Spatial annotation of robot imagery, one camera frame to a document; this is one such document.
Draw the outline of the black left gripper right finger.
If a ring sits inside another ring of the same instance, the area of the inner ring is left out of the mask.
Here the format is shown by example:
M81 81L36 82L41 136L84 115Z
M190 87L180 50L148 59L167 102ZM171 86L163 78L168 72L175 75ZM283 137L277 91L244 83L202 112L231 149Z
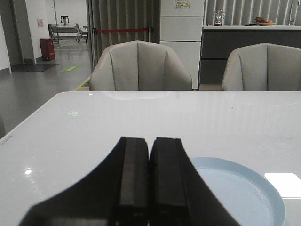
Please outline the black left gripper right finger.
M198 174L180 139L158 137L153 144L150 225L239 225Z

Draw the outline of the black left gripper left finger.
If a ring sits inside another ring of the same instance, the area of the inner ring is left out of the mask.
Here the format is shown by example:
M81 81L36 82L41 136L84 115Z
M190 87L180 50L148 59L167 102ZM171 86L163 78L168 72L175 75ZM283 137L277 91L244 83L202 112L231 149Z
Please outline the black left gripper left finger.
M145 226L148 224L148 147L121 137L80 181L32 206L22 226Z

